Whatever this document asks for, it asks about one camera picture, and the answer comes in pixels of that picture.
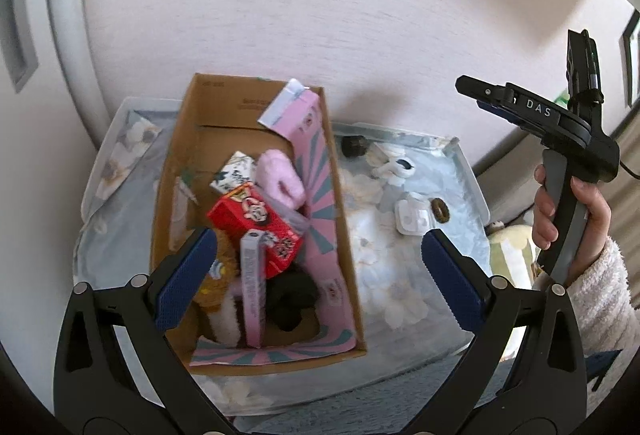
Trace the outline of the person right hand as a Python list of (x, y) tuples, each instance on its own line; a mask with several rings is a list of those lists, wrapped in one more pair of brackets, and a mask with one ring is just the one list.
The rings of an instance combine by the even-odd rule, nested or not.
[[(536, 167), (535, 181), (540, 185), (534, 200), (534, 226), (532, 237), (534, 244), (542, 251), (549, 250), (552, 243), (558, 240), (558, 229), (553, 225), (555, 204), (546, 189), (546, 170), (542, 164)], [(576, 251), (575, 259), (570, 264), (566, 286), (569, 287), (580, 275), (599, 259), (602, 254), (611, 227), (612, 211), (604, 199), (600, 189), (573, 177), (570, 181), (573, 194), (588, 211), (588, 221), (582, 242)]]

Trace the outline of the white fluffy sleeve forearm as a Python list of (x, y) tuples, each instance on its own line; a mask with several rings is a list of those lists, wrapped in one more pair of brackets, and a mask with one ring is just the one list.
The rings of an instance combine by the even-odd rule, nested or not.
[(630, 303), (627, 278), (620, 248), (608, 238), (599, 259), (568, 288), (585, 355), (620, 351), (598, 389), (588, 385), (587, 415), (620, 381), (639, 348), (639, 312)]

